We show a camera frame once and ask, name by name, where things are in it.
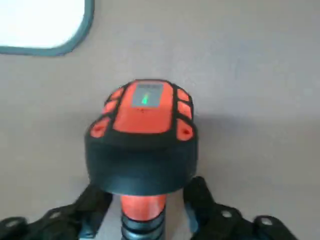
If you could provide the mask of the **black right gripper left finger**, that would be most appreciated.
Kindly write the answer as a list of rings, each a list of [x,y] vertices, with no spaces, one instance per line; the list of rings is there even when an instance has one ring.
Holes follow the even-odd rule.
[[[93,240],[113,201],[113,195],[88,185],[77,200],[52,208],[41,218],[28,222],[11,216],[0,221],[2,240]]]

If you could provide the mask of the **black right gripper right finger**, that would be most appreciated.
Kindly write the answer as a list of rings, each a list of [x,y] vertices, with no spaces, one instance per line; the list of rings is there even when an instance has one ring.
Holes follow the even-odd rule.
[[[201,176],[183,189],[183,202],[192,240],[296,240],[278,218],[258,215],[253,221],[227,205],[217,203]]]

